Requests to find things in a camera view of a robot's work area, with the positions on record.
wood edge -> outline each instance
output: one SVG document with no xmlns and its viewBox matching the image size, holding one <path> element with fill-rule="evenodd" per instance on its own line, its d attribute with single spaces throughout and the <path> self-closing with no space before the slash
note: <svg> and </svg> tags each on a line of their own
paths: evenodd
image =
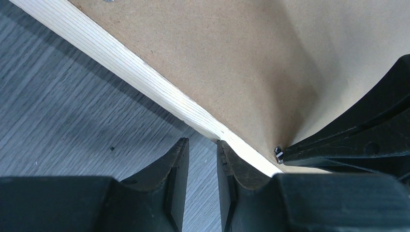
<svg viewBox="0 0 410 232">
<path fill-rule="evenodd" d="M 282 172 L 67 0 L 11 2 L 208 139 L 225 140 L 262 173 Z"/>
</svg>

screw head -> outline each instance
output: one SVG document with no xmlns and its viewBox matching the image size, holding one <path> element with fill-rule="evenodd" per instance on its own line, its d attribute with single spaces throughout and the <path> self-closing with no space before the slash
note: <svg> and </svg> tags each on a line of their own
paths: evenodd
<svg viewBox="0 0 410 232">
<path fill-rule="evenodd" d="M 279 154 L 282 151 L 282 148 L 280 146 L 275 147 L 275 155 Z"/>
</svg>

gray wood-grain floor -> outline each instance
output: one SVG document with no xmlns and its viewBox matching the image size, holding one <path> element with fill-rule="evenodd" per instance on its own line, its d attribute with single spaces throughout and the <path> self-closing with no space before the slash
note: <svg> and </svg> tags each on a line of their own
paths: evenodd
<svg viewBox="0 0 410 232">
<path fill-rule="evenodd" d="M 0 176 L 123 179 L 180 137 L 190 139 L 183 231 L 221 231 L 216 145 L 0 0 Z"/>
</svg>

clamp jaw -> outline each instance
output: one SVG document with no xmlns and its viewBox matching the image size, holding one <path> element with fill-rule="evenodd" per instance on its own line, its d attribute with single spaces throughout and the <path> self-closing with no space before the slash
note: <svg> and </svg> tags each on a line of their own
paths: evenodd
<svg viewBox="0 0 410 232">
<path fill-rule="evenodd" d="M 283 162 L 343 173 L 410 180 L 410 55 L 355 105 L 316 134 L 288 147 Z"/>
<path fill-rule="evenodd" d="M 410 230 L 408 193 L 390 176 L 276 174 L 270 178 L 224 141 L 218 141 L 217 153 L 222 232 Z"/>
</svg>

mdf board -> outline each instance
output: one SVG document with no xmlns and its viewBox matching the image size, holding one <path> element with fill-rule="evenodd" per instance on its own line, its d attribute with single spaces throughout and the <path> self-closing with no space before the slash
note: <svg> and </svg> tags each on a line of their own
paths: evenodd
<svg viewBox="0 0 410 232">
<path fill-rule="evenodd" d="M 267 175 L 410 53 L 409 1 L 12 2 Z"/>
</svg>

